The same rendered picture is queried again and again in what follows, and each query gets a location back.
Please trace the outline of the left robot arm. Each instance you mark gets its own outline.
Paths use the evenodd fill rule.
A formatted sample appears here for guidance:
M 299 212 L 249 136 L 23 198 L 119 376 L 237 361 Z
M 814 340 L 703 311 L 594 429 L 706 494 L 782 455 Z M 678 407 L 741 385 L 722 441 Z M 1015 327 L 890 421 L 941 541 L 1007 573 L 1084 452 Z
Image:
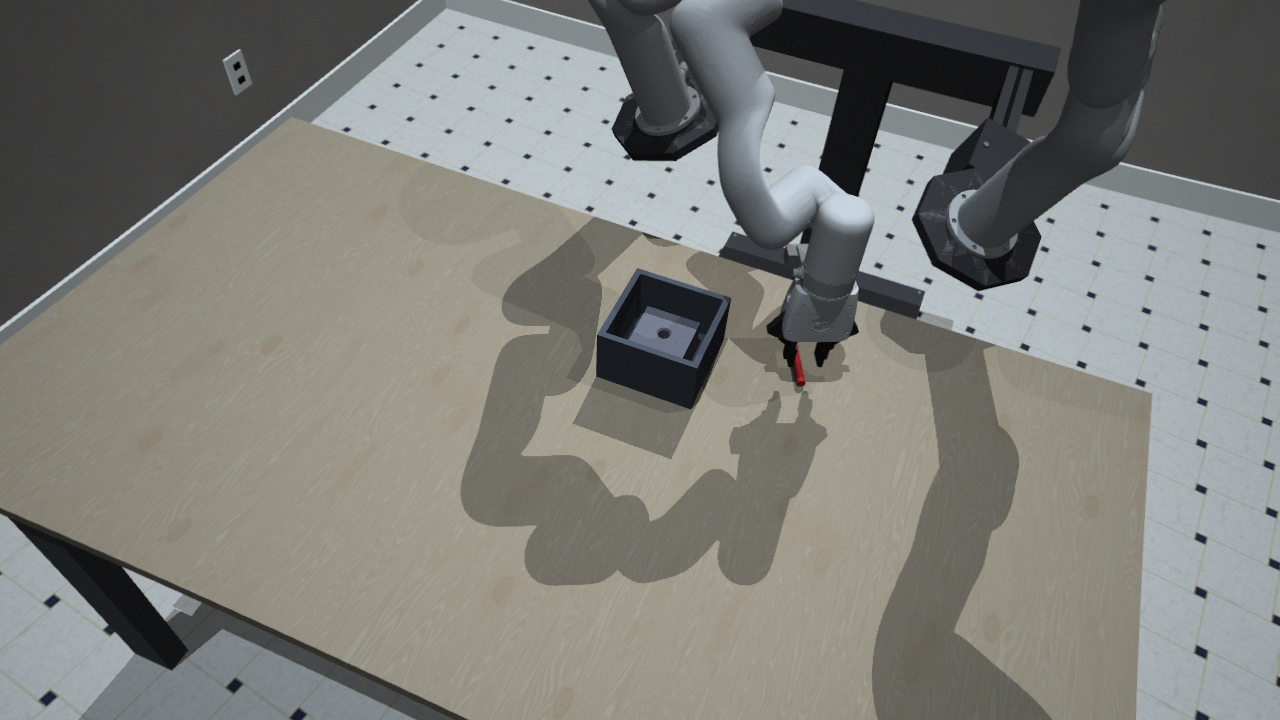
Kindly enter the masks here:
M 1004 256 L 1027 225 L 1123 161 L 1137 133 L 1164 1 L 1080 0 L 1057 126 L 948 204 L 948 231 L 966 252 Z

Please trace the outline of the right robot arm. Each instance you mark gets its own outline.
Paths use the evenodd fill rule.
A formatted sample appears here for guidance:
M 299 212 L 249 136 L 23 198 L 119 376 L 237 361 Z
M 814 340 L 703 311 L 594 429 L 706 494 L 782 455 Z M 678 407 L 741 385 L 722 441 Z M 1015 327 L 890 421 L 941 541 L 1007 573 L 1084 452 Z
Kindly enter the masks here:
M 780 18 L 783 1 L 589 3 L 636 99 L 639 129 L 672 135 L 698 117 L 700 97 L 685 82 L 690 70 L 716 117 L 721 188 L 745 234 L 762 249 L 785 247 L 785 266 L 809 292 L 822 299 L 850 293 L 874 225 L 870 205 L 815 167 L 794 168 L 771 191 L 762 176 L 760 142 L 774 87 L 750 37 Z M 669 31 L 686 61 L 680 65 L 657 15 L 672 6 Z M 809 243 L 790 243 L 806 228 Z

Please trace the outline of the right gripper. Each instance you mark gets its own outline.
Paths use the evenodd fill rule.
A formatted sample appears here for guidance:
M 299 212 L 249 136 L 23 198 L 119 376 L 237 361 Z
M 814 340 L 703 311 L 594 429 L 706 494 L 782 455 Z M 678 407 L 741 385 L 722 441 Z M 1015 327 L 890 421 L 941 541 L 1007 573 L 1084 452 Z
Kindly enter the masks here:
M 809 292 L 801 281 L 794 278 L 780 315 L 765 327 L 768 334 L 777 337 L 785 345 L 783 357 L 787 359 L 788 366 L 794 366 L 797 342 L 817 342 L 814 351 L 817 366 L 823 366 L 824 359 L 828 357 L 829 350 L 835 348 L 835 345 L 859 333 L 858 324 L 854 322 L 856 309 L 856 281 L 852 291 L 846 296 L 822 299 Z

